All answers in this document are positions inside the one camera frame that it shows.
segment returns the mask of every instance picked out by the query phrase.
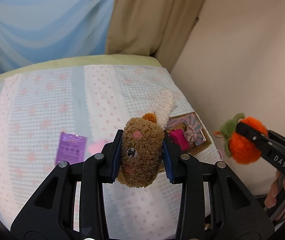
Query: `plush toy eye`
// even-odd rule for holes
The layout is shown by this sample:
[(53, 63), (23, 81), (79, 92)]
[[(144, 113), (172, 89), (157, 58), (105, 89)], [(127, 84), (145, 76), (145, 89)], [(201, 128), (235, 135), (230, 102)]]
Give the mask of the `plush toy eye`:
[(133, 158), (137, 155), (137, 151), (135, 148), (129, 148), (127, 151), (128, 157)]

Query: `pink cheek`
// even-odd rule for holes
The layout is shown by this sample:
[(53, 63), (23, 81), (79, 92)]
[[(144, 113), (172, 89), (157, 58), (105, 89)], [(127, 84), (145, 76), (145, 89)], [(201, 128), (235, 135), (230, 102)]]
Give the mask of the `pink cheek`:
[(127, 174), (132, 175), (134, 169), (133, 169), (132, 167), (130, 167), (130, 166), (125, 166), (125, 167), (124, 167), (124, 171), (125, 171)]
[(135, 139), (139, 139), (142, 137), (142, 133), (140, 131), (135, 131), (132, 135)]

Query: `purple packet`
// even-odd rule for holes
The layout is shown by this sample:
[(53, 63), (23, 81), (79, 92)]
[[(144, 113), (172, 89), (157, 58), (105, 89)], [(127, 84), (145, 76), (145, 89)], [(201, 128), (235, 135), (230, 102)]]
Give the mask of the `purple packet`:
[(56, 165), (61, 161), (70, 164), (84, 161), (87, 137), (61, 132)]

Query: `blue curtain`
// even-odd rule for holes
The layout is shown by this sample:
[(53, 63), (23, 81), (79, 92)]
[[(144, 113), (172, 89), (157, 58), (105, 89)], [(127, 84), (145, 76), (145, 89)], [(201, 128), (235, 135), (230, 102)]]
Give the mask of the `blue curtain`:
[(114, 0), (0, 0), (0, 74), (104, 54)]

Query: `beige curtain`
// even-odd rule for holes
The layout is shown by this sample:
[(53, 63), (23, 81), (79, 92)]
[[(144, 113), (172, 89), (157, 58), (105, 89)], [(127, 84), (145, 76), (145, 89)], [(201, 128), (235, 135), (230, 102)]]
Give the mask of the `beige curtain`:
[(204, 0), (115, 0), (106, 54), (154, 56), (171, 71)]

